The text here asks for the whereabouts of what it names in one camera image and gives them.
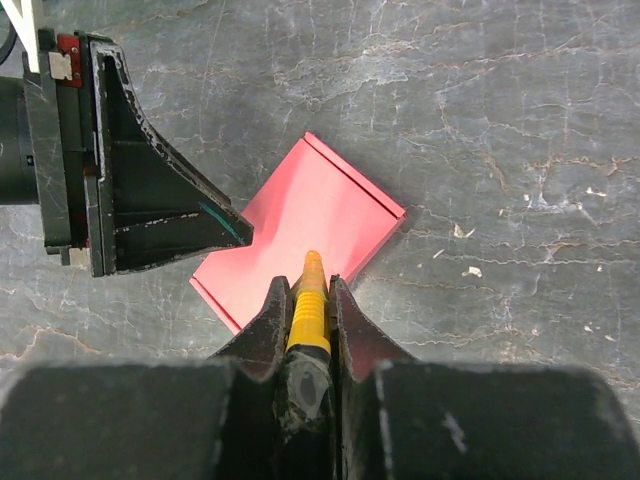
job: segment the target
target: marble surface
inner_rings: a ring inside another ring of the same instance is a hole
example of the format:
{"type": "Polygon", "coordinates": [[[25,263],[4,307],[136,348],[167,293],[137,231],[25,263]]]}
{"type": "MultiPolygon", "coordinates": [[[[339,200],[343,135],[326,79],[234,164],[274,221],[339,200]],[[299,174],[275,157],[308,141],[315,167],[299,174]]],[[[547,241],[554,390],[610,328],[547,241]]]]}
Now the marble surface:
{"type": "MultiPolygon", "coordinates": [[[[312,131],[407,207],[354,292],[411,353],[586,365],[640,424],[640,3],[90,3],[45,2],[48,24],[119,42],[235,206],[312,131]]],[[[198,263],[94,280],[45,255],[37,207],[1,207],[0,368],[213,353],[198,263]]]]}

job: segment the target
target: pink paper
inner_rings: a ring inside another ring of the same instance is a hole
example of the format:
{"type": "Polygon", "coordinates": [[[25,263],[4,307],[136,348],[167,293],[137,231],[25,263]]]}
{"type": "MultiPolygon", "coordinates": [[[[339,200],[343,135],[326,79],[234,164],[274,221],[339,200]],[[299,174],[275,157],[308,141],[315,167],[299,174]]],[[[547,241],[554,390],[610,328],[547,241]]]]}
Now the pink paper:
{"type": "Polygon", "coordinates": [[[327,281],[340,274],[350,282],[406,212],[307,133],[243,216],[255,227],[253,244],[209,254],[191,279],[233,333],[258,314],[273,277],[293,285],[309,250],[322,255],[327,281]]]}

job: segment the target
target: gray marble table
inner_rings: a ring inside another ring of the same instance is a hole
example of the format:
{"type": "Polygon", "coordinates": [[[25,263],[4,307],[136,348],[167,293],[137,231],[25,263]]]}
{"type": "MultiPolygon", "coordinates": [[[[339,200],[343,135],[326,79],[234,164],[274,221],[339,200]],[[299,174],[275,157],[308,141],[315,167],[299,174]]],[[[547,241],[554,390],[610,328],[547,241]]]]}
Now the gray marble table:
{"type": "MultiPolygon", "coordinates": [[[[639,2],[45,7],[124,47],[148,116],[237,207],[305,131],[406,206],[354,291],[413,354],[586,365],[640,422],[639,2]]],[[[94,280],[45,255],[36,207],[0,208],[0,369],[211,354],[230,335],[187,283],[200,260],[94,280]]]]}

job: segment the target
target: yellow marker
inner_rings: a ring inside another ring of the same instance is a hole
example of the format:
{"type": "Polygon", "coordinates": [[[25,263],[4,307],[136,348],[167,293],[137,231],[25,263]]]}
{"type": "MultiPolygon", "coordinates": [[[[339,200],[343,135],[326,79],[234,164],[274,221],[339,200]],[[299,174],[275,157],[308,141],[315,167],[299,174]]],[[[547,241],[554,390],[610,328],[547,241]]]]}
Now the yellow marker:
{"type": "Polygon", "coordinates": [[[329,318],[327,314],[327,284],[322,258],[315,250],[304,259],[302,276],[293,286],[295,309],[287,350],[295,345],[320,347],[331,355],[329,318]]]}

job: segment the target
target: white speck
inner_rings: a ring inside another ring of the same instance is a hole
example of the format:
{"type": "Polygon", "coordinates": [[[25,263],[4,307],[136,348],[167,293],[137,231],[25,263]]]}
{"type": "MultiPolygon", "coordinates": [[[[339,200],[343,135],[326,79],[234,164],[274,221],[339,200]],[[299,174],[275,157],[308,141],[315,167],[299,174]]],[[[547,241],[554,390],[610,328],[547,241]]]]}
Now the white speck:
{"type": "Polygon", "coordinates": [[[456,444],[460,453],[467,453],[467,446],[464,444],[464,431],[458,425],[458,422],[449,412],[444,414],[444,422],[442,425],[447,427],[451,432],[451,440],[456,444]]]}
{"type": "Polygon", "coordinates": [[[469,270],[467,270],[466,272],[462,272],[463,277],[467,277],[469,275],[475,275],[478,278],[482,278],[482,270],[480,270],[478,267],[469,267],[469,270]]]}
{"type": "Polygon", "coordinates": [[[469,233],[464,233],[464,230],[462,230],[460,228],[460,225],[458,225],[457,223],[454,224],[453,227],[453,236],[456,238],[469,238],[471,235],[473,235],[473,232],[475,232],[476,229],[475,227],[471,229],[471,231],[469,233]]]}
{"type": "Polygon", "coordinates": [[[596,195],[598,197],[603,197],[603,198],[607,196],[607,194],[603,192],[594,192],[591,187],[587,188],[587,193],[589,195],[596,195]]]}

